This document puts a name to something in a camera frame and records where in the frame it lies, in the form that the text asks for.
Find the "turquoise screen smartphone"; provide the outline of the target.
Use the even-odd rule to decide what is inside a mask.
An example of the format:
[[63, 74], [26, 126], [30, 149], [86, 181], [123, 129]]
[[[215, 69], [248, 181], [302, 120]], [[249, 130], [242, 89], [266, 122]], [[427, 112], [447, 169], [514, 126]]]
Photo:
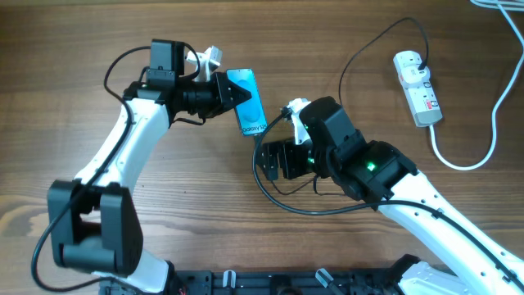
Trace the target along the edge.
[[251, 98], [237, 105], [235, 112], [243, 136], [256, 136], [264, 132], [267, 120], [260, 100], [255, 73], [250, 68], [228, 69], [228, 78], [251, 93]]

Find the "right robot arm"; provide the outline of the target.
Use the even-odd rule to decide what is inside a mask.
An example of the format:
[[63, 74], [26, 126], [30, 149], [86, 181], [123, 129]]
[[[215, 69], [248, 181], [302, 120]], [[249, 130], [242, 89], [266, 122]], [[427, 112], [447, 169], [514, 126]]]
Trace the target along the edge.
[[297, 98], [279, 120], [294, 136], [258, 141], [252, 168], [267, 179], [313, 173], [330, 178], [357, 205], [326, 210], [336, 215], [364, 208], [380, 211], [407, 229], [450, 269], [436, 270], [405, 256], [389, 276], [403, 294], [521, 294], [523, 261], [479, 230], [456, 210], [416, 165], [386, 142], [366, 141], [332, 97]]

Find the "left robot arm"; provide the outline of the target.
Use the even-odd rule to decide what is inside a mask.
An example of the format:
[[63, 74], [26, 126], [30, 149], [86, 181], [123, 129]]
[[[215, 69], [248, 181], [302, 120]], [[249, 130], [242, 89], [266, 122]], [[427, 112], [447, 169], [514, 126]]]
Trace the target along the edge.
[[143, 246], [133, 191], [143, 167], [171, 125], [203, 125], [247, 101], [251, 93], [220, 70], [217, 47], [195, 51], [188, 43], [155, 39], [150, 63], [118, 95], [121, 113], [94, 158], [70, 181], [47, 192], [55, 264], [92, 276], [102, 291], [185, 294], [171, 262]]

